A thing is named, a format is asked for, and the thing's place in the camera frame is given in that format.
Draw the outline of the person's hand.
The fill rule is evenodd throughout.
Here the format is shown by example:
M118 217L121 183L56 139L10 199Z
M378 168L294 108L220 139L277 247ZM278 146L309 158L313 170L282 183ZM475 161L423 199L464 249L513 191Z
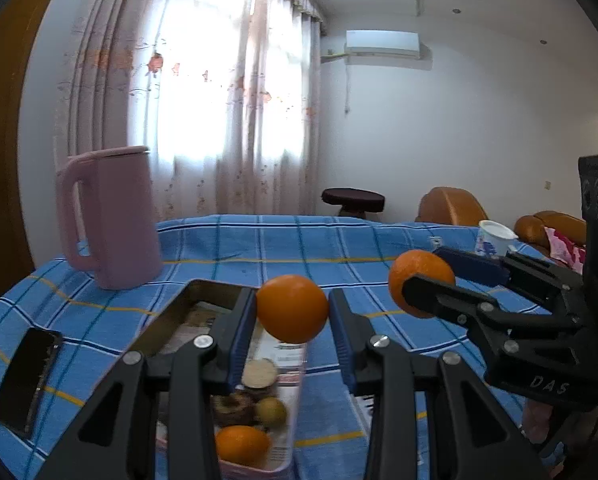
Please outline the person's hand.
M546 404L527 400L522 412L521 428L532 443L544 442L549 433L549 419L553 408Z

